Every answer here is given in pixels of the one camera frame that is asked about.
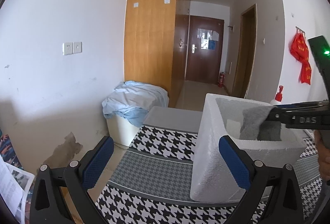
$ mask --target hand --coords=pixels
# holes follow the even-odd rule
[[[318,151],[318,163],[320,165],[320,174],[322,179],[330,180],[330,150],[328,150],[321,139],[321,134],[318,130],[314,132],[315,144]]]

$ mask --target wooden door frame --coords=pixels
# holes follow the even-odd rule
[[[225,20],[224,19],[214,18],[214,17],[189,15],[188,46],[187,46],[187,59],[186,59],[186,66],[185,66],[185,72],[184,72],[184,80],[186,80],[186,76],[187,76],[187,67],[188,67],[188,62],[189,62],[189,50],[191,49],[190,48],[190,46],[191,46],[190,36],[191,36],[191,29],[193,27],[193,24],[190,23],[191,22],[191,17],[199,17],[199,18],[204,18],[204,19],[211,18],[211,19],[216,19],[216,20],[220,20],[220,21],[223,22],[223,28],[221,29],[221,33],[219,33],[219,37],[221,37],[221,50],[219,50],[219,55],[218,55],[218,57],[220,58],[219,68],[218,68],[218,74],[220,76],[220,66],[221,66],[221,58],[222,58],[222,50],[223,50],[223,35],[224,35]]]
[[[257,47],[257,29],[258,29],[258,25],[257,25],[257,4],[252,5],[250,8],[246,9],[244,12],[242,12],[240,14],[240,43],[239,43],[239,48],[238,48],[238,55],[237,55],[237,63],[236,63],[236,70],[235,70],[235,77],[234,77],[234,83],[233,83],[233,88],[232,88],[232,93],[234,92],[234,89],[236,87],[237,84],[237,70],[238,70],[238,60],[239,60],[239,56],[240,53],[242,52],[242,43],[243,43],[243,39],[242,39],[242,34],[243,34],[243,16],[249,12],[250,10],[254,9],[255,10],[255,42],[254,42],[254,50],[256,51],[256,47]],[[253,71],[253,66],[255,64],[255,51],[253,52],[253,64],[252,64],[252,69],[251,69],[251,74],[250,74],[250,78],[249,78],[249,84],[247,85],[247,89],[244,95],[244,98],[246,98],[246,95],[249,91],[249,87],[250,87],[250,82],[251,82],[251,77],[252,77],[252,71]]]

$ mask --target brown door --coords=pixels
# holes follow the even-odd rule
[[[256,39],[256,6],[252,6],[241,15],[240,46],[232,96],[245,98],[248,90]]]
[[[187,81],[218,83],[224,20],[190,17]]]

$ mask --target electrical outlet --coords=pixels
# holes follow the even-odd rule
[[[73,42],[63,43],[63,55],[72,55],[73,54]]]
[[[81,41],[75,41],[73,43],[73,53],[78,54],[83,51],[83,43]]]

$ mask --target gray towel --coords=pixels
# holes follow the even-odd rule
[[[273,106],[260,106],[243,110],[240,139],[281,141],[281,123],[265,121]]]

